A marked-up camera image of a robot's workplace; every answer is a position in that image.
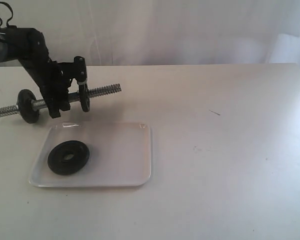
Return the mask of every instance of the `table surface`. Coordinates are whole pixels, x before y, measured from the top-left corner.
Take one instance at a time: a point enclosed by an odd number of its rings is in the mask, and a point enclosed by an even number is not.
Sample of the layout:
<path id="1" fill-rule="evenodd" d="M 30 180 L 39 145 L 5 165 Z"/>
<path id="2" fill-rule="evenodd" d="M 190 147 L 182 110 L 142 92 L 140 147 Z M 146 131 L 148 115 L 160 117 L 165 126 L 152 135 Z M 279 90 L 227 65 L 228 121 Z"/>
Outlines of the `table surface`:
<path id="1" fill-rule="evenodd" d="M 287 64 L 92 66 L 122 92 L 37 124 L 0 118 L 0 240 L 300 240 L 300 69 Z M 0 107 L 39 91 L 0 68 Z M 144 122 L 153 172 L 137 188 L 43 189 L 28 176 L 49 126 Z"/>

